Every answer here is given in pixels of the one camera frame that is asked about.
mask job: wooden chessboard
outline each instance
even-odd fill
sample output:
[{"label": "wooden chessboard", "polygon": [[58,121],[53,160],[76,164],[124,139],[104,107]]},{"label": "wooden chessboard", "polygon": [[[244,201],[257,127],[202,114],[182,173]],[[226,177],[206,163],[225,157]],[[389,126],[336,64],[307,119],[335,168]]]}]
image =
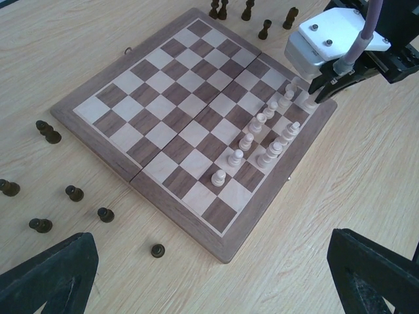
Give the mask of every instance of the wooden chessboard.
[{"label": "wooden chessboard", "polygon": [[[278,108],[238,167],[227,157],[295,76],[197,9],[71,92],[51,113],[127,183],[221,262],[232,260],[336,109]],[[256,162],[282,130],[301,131],[266,169]],[[211,175],[227,173],[215,187]]]}]

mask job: chessboard square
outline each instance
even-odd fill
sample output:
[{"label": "chessboard square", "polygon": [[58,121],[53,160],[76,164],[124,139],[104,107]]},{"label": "chessboard square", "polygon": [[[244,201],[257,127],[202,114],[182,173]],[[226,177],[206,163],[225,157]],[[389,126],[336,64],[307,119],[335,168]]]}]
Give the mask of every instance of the chessboard square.
[{"label": "chessboard square", "polygon": [[123,152],[128,152],[139,140],[141,140],[141,138],[143,138],[142,134],[126,123],[109,139]]},{"label": "chessboard square", "polygon": [[194,118],[198,113],[201,112],[203,108],[206,107],[206,105],[207,104],[204,103],[201,99],[197,98],[194,94],[191,94],[177,107]]},{"label": "chessboard square", "polygon": [[163,120],[176,106],[166,99],[163,95],[159,95],[148,106],[147,110],[153,113],[157,118]]},{"label": "chessboard square", "polygon": [[114,107],[117,103],[126,97],[124,91],[122,91],[115,84],[110,84],[104,90],[96,95],[101,102],[107,105],[109,108]]},{"label": "chessboard square", "polygon": [[[186,49],[186,47],[183,46],[182,44],[180,44],[180,43],[178,43],[178,44],[179,44],[179,46],[182,46],[184,49]],[[165,66],[167,66],[173,60],[173,58],[177,56],[177,55],[176,56],[173,56],[173,55],[169,54],[168,52],[171,51],[171,50],[169,50],[169,51],[164,50],[163,48],[166,45],[164,45],[161,49],[154,50],[153,52],[151,52],[145,58],[148,62],[150,62],[151,64],[153,64],[159,70],[161,70]]]},{"label": "chessboard square", "polygon": [[223,54],[221,51],[214,49],[209,54],[207,54],[204,59],[210,62],[214,67],[219,69],[227,61],[229,61],[230,58]]},{"label": "chessboard square", "polygon": [[234,180],[239,182],[248,191],[253,192],[262,181],[263,177],[264,174],[256,169],[255,166],[249,162],[245,162],[234,176]]},{"label": "chessboard square", "polygon": [[218,137],[224,144],[229,145],[233,139],[240,133],[234,124],[225,118],[211,131],[216,137]]},{"label": "chessboard square", "polygon": [[179,41],[177,41],[176,39],[170,39],[166,44],[164,44],[161,48],[161,50],[163,52],[165,52],[169,57],[173,57],[176,58],[178,55],[180,55],[182,52],[184,52],[187,49],[187,47],[185,47],[184,45],[182,45]]},{"label": "chessboard square", "polygon": [[251,92],[247,92],[246,95],[238,102],[238,105],[254,116],[259,110],[261,110],[264,105],[264,101],[261,101]]},{"label": "chessboard square", "polygon": [[139,88],[143,84],[143,80],[141,80],[137,75],[133,74],[131,71],[125,71],[123,74],[119,75],[115,80],[113,80],[113,84],[118,86],[122,91],[126,94],[131,94],[134,90]]},{"label": "chessboard square", "polygon": [[196,147],[208,133],[209,132],[204,127],[193,120],[181,131],[181,133],[179,133],[179,135],[193,147]]},{"label": "chessboard square", "polygon": [[143,60],[135,67],[133,67],[131,69],[131,72],[133,72],[133,74],[137,75],[141,80],[145,82],[154,74],[156,74],[158,72],[158,69],[147,60]]},{"label": "chessboard square", "polygon": [[112,108],[125,121],[130,121],[135,117],[144,107],[130,96],[125,97],[118,105]]},{"label": "chessboard square", "polygon": [[210,223],[215,229],[223,233],[236,215],[237,212],[233,208],[228,206],[221,199],[216,198],[205,213],[202,214],[202,218]]},{"label": "chessboard square", "polygon": [[214,86],[218,90],[223,90],[230,84],[233,79],[230,78],[228,75],[224,74],[220,70],[217,70],[208,80],[212,86]]},{"label": "chessboard square", "polygon": [[235,105],[225,118],[233,123],[239,130],[242,130],[251,121],[253,115],[241,108],[241,106]]},{"label": "chessboard square", "polygon": [[165,125],[165,123],[160,122],[146,135],[146,138],[159,149],[163,149],[175,136],[176,132]]},{"label": "chessboard square", "polygon": [[195,183],[196,179],[178,166],[175,171],[164,180],[163,185],[178,198],[182,199]]},{"label": "chessboard square", "polygon": [[175,163],[169,156],[163,152],[159,152],[158,155],[144,168],[144,170],[152,175],[159,183],[163,183],[177,167],[178,164]]},{"label": "chessboard square", "polygon": [[113,111],[108,111],[103,116],[101,116],[93,125],[97,127],[105,136],[110,137],[116,131],[121,129],[125,124],[124,119]]},{"label": "chessboard square", "polygon": [[218,197],[232,207],[237,213],[241,213],[251,199],[251,192],[236,180],[231,179]]},{"label": "chessboard square", "polygon": [[216,161],[217,158],[223,153],[227,148],[222,141],[216,138],[212,134],[208,134],[205,138],[199,143],[196,147],[205,157],[207,157],[212,162]]},{"label": "chessboard square", "polygon": [[164,147],[163,152],[175,163],[180,164],[193,150],[194,148],[191,144],[186,142],[182,137],[176,135],[176,137]]},{"label": "chessboard square", "polygon": [[180,164],[196,180],[198,180],[210,167],[212,161],[206,158],[197,149],[194,149]]},{"label": "chessboard square", "polygon": [[275,90],[261,80],[254,85],[250,92],[261,99],[264,103],[266,103],[272,95],[275,94]]},{"label": "chessboard square", "polygon": [[216,195],[201,182],[195,185],[183,196],[184,201],[195,213],[202,215],[215,200]]},{"label": "chessboard square", "polygon": [[177,82],[189,92],[193,93],[204,80],[192,71],[187,71]]},{"label": "chessboard square", "polygon": [[86,119],[91,124],[93,124],[109,110],[110,108],[96,97],[86,99],[74,109],[79,116]]},{"label": "chessboard square", "polygon": [[238,103],[243,96],[245,96],[247,90],[242,87],[241,85],[237,84],[235,81],[232,81],[224,90],[223,94],[225,94],[228,98],[233,100],[235,103]]}]

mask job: dark square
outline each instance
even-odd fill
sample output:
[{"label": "dark square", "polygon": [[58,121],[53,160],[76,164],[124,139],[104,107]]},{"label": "dark square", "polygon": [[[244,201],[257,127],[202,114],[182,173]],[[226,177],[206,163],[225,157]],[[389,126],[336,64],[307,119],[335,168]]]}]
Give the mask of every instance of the dark square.
[{"label": "dark square", "polygon": [[220,170],[220,167],[216,164],[212,164],[207,171],[199,178],[199,182],[201,182],[208,190],[213,192],[215,195],[220,194],[220,192],[224,189],[224,187],[227,185],[227,183],[231,180],[231,176],[226,173],[225,174],[225,181],[222,186],[215,186],[211,182],[211,177],[214,173],[216,173],[218,170]]},{"label": "dark square", "polygon": [[245,126],[247,126],[253,116],[241,108],[241,106],[235,105],[225,118],[233,123],[237,128],[242,130]]},{"label": "dark square", "polygon": [[178,83],[174,82],[167,90],[163,92],[163,96],[169,99],[173,104],[179,105],[191,93]]},{"label": "dark square", "polygon": [[223,117],[219,113],[209,107],[206,107],[195,117],[195,121],[208,131],[212,131],[222,119]]},{"label": "dark square", "polygon": [[110,108],[113,108],[117,103],[123,100],[126,97],[125,92],[123,92],[115,84],[111,84],[102,90],[96,98],[100,99],[105,105]]},{"label": "dark square", "polygon": [[236,214],[233,208],[221,199],[216,198],[205,213],[202,214],[202,218],[208,221],[215,229],[223,232]]},{"label": "dark square", "polygon": [[227,148],[222,141],[216,138],[211,133],[207,134],[205,138],[196,147],[205,157],[212,162],[216,161],[221,153]]},{"label": "dark square", "polygon": [[288,110],[283,116],[290,120],[292,123],[298,121],[300,122],[300,125],[302,125],[307,120],[308,115],[308,113],[293,103],[291,106],[289,106]]},{"label": "dark square", "polygon": [[168,155],[175,163],[180,164],[192,151],[194,147],[186,142],[182,137],[176,135],[163,149],[163,153]]},{"label": "dark square", "polygon": [[256,186],[263,179],[263,176],[262,172],[246,160],[244,165],[234,176],[234,179],[250,192],[253,192],[256,189]]},{"label": "dark square", "polygon": [[168,65],[166,65],[162,72],[167,74],[174,80],[179,79],[182,75],[184,75],[188,71],[188,68],[185,67],[182,63],[178,62],[177,60],[172,60]]},{"label": "dark square", "polygon": [[139,88],[131,93],[131,97],[134,98],[141,106],[146,107],[160,95],[153,87],[147,83],[142,84]]},{"label": "dark square", "polygon": [[201,21],[196,21],[191,26],[189,26],[188,29],[199,37],[204,36],[211,30],[210,26]]},{"label": "dark square", "polygon": [[157,154],[160,149],[150,142],[147,138],[142,137],[133,147],[126,152],[142,167],[145,167]]},{"label": "dark square", "polygon": [[242,85],[237,84],[235,81],[232,81],[223,91],[223,94],[225,94],[235,103],[238,103],[246,93],[247,90]]},{"label": "dark square", "polygon": [[189,114],[176,107],[163,119],[163,122],[171,127],[173,131],[179,133],[191,120],[192,118]]},{"label": "dark square", "polygon": [[195,183],[196,179],[178,166],[175,171],[164,180],[163,185],[178,198],[182,199]]},{"label": "dark square", "polygon": [[204,103],[209,104],[219,94],[219,90],[216,89],[208,82],[203,82],[193,94],[201,99]]},{"label": "dark square", "polygon": [[160,119],[157,118],[153,113],[144,109],[140,111],[133,119],[130,120],[131,126],[133,126],[142,135],[147,135],[158,123]]},{"label": "dark square", "polygon": [[250,92],[265,103],[275,94],[275,90],[261,80],[254,85]]},{"label": "dark square", "polygon": [[156,74],[158,72],[158,69],[147,60],[143,60],[135,67],[133,67],[131,69],[131,72],[133,72],[133,74],[137,75],[141,80],[145,82],[154,74]]},{"label": "dark square", "polygon": [[217,47],[217,49],[231,58],[240,50],[240,47],[233,43],[230,39],[226,39]]},{"label": "dark square", "polygon": [[93,123],[103,134],[111,137],[116,131],[125,125],[125,120],[113,111],[108,111]]}]

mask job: white chess piece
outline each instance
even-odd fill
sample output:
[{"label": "white chess piece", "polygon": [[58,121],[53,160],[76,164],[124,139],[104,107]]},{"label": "white chess piece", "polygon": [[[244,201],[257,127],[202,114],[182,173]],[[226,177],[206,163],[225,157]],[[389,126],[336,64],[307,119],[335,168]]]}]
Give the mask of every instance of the white chess piece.
[{"label": "white chess piece", "polygon": [[256,119],[249,125],[249,131],[253,134],[259,134],[266,120],[268,119],[263,113],[256,114]]},{"label": "white chess piece", "polygon": [[214,186],[222,186],[225,182],[225,171],[224,170],[217,170],[212,176],[211,176],[211,182]]},{"label": "white chess piece", "polygon": [[282,145],[277,142],[273,141],[271,144],[269,144],[269,147],[267,148],[266,152],[263,155],[259,155],[257,158],[257,164],[261,168],[266,168],[268,165],[278,157],[279,154],[282,153]]},{"label": "white chess piece", "polygon": [[251,142],[253,142],[253,140],[255,139],[255,137],[253,136],[252,133],[248,133],[246,134],[239,142],[238,142],[238,146],[239,148],[244,151],[247,152],[250,149],[251,146]]},{"label": "white chess piece", "polygon": [[275,115],[275,111],[278,108],[278,103],[273,101],[268,105],[267,108],[263,109],[263,114],[266,116],[267,119],[272,119]]},{"label": "white chess piece", "polygon": [[243,158],[243,151],[240,149],[236,149],[229,157],[228,157],[228,164],[232,167],[237,167],[242,162]]}]

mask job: chess piece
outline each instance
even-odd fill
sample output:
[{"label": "chess piece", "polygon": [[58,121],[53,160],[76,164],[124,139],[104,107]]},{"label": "chess piece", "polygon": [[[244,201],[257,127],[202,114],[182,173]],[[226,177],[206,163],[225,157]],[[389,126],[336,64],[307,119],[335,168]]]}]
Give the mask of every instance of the chess piece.
[{"label": "chess piece", "polygon": [[246,1],[246,9],[244,9],[242,13],[242,20],[243,21],[250,21],[251,18],[251,8],[255,6],[255,0],[247,0]]},{"label": "chess piece", "polygon": [[268,105],[267,108],[263,109],[263,114],[266,116],[266,119],[272,119],[275,115],[275,111],[278,108],[278,103],[276,101],[273,101]]},{"label": "chess piece", "polygon": [[263,22],[263,28],[258,34],[259,39],[262,39],[264,41],[266,38],[268,38],[268,28],[270,28],[271,25],[271,20],[265,20]]},{"label": "chess piece", "polygon": [[254,139],[255,137],[253,136],[253,134],[248,133],[238,142],[238,147],[242,151],[247,152],[250,149],[251,142],[253,142]]},{"label": "chess piece", "polygon": [[244,154],[240,149],[236,149],[229,157],[228,164],[232,167],[237,167],[242,162]]},{"label": "chess piece", "polygon": [[221,8],[220,11],[218,11],[218,19],[222,21],[227,18],[227,5],[228,0],[221,0]]},{"label": "chess piece", "polygon": [[6,196],[15,196],[20,192],[19,184],[0,179],[0,191]]},{"label": "chess piece", "polygon": [[155,258],[160,258],[166,252],[164,246],[162,244],[155,244],[151,248],[151,255]]},{"label": "chess piece", "polygon": [[35,125],[39,133],[45,136],[48,143],[56,144],[61,141],[61,135],[57,131],[54,131],[54,128],[45,121],[38,120]]},{"label": "chess piece", "polygon": [[29,227],[36,230],[40,234],[45,234],[52,229],[52,222],[48,219],[34,218],[29,221]]},{"label": "chess piece", "polygon": [[98,216],[103,222],[111,222],[115,218],[113,211],[104,207],[98,209]]},{"label": "chess piece", "polygon": [[224,170],[217,170],[212,176],[211,176],[211,182],[213,186],[222,186],[225,182],[225,171]]},{"label": "chess piece", "polygon": [[80,188],[76,188],[73,185],[69,185],[65,188],[65,193],[70,197],[72,201],[81,201],[84,198],[84,192]]},{"label": "chess piece", "polygon": [[217,8],[219,7],[219,2],[220,0],[212,0],[211,2],[211,10],[208,15],[214,20],[218,18]]},{"label": "chess piece", "polygon": [[249,125],[249,131],[255,135],[262,131],[262,125],[266,122],[267,118],[263,113],[256,114],[256,119]]},{"label": "chess piece", "polygon": [[295,18],[298,15],[298,13],[299,13],[299,10],[295,7],[289,9],[287,17],[285,18],[285,22],[282,24],[282,27],[284,29],[291,29],[291,27],[293,27],[293,23],[295,21]]},{"label": "chess piece", "polygon": [[257,164],[261,168],[266,168],[269,166],[269,164],[279,156],[279,154],[282,153],[282,145],[277,142],[273,141],[271,144],[269,144],[269,147],[267,148],[266,152],[262,155],[259,155],[257,158]]}]

